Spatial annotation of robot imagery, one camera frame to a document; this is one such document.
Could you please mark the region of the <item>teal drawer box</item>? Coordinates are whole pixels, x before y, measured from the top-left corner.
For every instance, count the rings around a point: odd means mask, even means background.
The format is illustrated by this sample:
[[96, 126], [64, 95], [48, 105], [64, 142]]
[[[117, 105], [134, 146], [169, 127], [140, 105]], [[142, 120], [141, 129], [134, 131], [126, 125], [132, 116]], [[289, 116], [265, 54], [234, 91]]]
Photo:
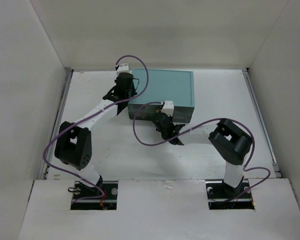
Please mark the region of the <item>teal drawer box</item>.
[[144, 93], [128, 104], [173, 101], [174, 106], [195, 107], [194, 73], [182, 70], [149, 69], [148, 86]]

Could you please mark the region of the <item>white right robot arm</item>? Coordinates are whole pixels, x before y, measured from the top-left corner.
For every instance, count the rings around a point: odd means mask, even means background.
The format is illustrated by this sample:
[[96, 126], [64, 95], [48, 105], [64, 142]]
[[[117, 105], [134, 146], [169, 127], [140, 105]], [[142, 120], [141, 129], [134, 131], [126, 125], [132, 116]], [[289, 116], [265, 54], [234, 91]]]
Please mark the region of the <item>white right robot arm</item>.
[[222, 192], [233, 198], [240, 192], [246, 155], [254, 139], [228, 118], [218, 120], [216, 127], [205, 123], [198, 128], [193, 125], [174, 124], [166, 113], [157, 113], [152, 122], [163, 140], [172, 145], [212, 145], [225, 160]]

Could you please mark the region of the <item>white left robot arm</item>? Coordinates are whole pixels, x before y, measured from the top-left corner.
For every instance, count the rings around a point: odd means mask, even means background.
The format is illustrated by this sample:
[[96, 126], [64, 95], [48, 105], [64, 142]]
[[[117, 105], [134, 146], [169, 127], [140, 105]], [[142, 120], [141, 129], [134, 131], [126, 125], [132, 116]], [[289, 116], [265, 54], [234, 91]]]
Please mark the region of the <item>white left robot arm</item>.
[[128, 99], [137, 95], [131, 73], [117, 74], [114, 82], [115, 85], [100, 103], [81, 119], [97, 112], [100, 114], [65, 132], [57, 139], [54, 150], [54, 156], [67, 166], [66, 169], [80, 176], [80, 182], [86, 186], [86, 195], [93, 200], [102, 195], [102, 186], [99, 184], [101, 175], [90, 163], [93, 154], [92, 132], [120, 114], [128, 106]]

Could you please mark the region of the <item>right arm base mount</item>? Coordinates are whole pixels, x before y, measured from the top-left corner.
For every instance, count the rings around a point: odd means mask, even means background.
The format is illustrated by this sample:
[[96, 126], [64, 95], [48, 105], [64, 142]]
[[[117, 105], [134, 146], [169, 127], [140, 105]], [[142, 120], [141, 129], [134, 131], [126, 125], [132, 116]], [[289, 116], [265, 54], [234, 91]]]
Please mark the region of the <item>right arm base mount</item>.
[[254, 210], [250, 185], [243, 181], [237, 188], [223, 181], [208, 181], [206, 184], [208, 208], [210, 210]]

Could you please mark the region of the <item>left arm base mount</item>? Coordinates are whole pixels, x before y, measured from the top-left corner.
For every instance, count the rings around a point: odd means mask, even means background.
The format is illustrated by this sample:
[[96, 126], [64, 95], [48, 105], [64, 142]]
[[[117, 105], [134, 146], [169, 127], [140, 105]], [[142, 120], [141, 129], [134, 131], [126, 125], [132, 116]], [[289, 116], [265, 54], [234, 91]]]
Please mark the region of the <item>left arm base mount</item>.
[[72, 194], [70, 209], [76, 211], [107, 211], [117, 209], [118, 181], [103, 181], [98, 183], [104, 195], [94, 188], [76, 181], [67, 191]]

